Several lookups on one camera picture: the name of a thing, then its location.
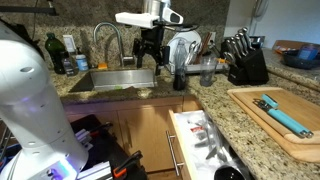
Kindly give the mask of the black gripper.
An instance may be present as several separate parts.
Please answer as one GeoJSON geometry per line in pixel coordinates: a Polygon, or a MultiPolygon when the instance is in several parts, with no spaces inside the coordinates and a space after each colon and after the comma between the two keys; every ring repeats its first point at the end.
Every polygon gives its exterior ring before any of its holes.
{"type": "Polygon", "coordinates": [[[153,29],[141,29],[141,40],[135,38],[133,54],[137,59],[137,67],[142,67],[142,59],[145,54],[156,55],[155,75],[161,73],[161,69],[169,63],[170,47],[162,46],[164,29],[157,26],[153,29]]]}

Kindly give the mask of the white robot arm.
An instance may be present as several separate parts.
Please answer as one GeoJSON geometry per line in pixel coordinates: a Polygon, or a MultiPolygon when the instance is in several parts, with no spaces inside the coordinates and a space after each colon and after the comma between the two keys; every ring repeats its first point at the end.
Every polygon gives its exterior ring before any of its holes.
{"type": "Polygon", "coordinates": [[[41,53],[0,24],[0,116],[21,145],[1,180],[80,180],[89,159],[41,53]]]}

